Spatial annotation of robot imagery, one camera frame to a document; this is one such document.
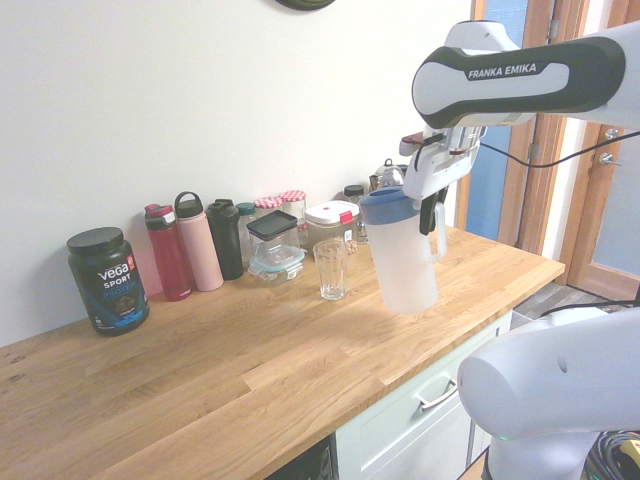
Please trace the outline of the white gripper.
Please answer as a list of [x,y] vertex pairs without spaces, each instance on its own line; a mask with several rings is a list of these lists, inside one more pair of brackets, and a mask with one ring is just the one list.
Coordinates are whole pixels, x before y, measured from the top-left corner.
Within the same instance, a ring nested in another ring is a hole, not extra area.
[[449,185],[472,169],[481,135],[409,135],[402,138],[402,155],[411,156],[404,176],[403,192],[420,209],[419,231],[435,229],[435,205],[444,203]]

